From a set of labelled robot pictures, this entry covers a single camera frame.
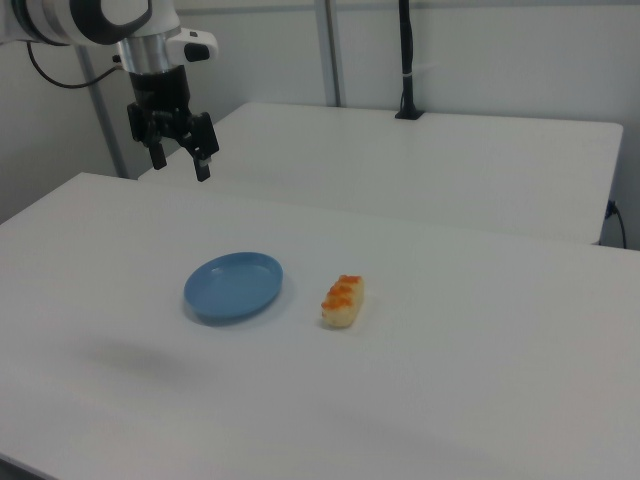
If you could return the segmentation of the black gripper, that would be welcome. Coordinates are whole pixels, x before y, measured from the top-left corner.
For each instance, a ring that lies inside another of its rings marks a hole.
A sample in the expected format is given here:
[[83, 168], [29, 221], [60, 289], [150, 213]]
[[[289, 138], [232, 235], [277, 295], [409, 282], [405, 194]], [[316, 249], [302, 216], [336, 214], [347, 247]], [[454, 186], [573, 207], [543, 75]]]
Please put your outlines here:
[[152, 166], [167, 166], [164, 138], [176, 141], [193, 157], [198, 182], [210, 178], [211, 156], [219, 151], [213, 123], [207, 112], [193, 114], [183, 66], [154, 74], [130, 73], [135, 101], [127, 106], [132, 137], [148, 149]]

